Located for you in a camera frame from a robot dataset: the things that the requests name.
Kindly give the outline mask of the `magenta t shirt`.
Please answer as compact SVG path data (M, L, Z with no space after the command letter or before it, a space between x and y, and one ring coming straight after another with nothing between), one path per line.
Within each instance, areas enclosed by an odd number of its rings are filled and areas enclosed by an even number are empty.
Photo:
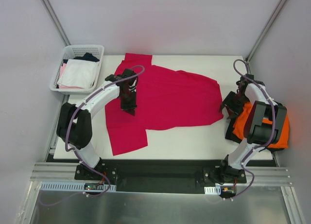
M182 70L152 65L152 56L127 53L115 74L125 69L145 68L137 84L134 116L121 110L120 99L105 106L106 126L113 155L121 155L148 145L147 130L211 125L224 116L217 81Z

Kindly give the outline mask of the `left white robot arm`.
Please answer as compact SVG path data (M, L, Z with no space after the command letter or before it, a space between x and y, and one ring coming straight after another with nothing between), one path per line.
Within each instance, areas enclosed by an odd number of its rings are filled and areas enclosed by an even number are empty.
M122 74L111 74L105 82L78 103L61 106L56 135L65 143L66 152L74 152L79 162L86 167L86 174L93 180L104 177L99 165L101 158L95 152L92 140L92 119L112 100L120 99L121 110L134 116L137 108L138 77L144 66L125 69Z

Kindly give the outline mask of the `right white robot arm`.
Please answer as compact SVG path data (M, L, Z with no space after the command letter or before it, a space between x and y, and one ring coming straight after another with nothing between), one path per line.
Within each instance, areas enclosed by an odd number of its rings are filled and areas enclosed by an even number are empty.
M287 109L268 96L263 82L254 80L246 74L237 81L238 91L231 91L223 100L220 110L226 108L230 118L242 114L243 107L250 102L252 108L243 127L243 139L238 147L221 162L217 174L220 183L231 183L239 180L248 161L258 152L278 143L281 138Z

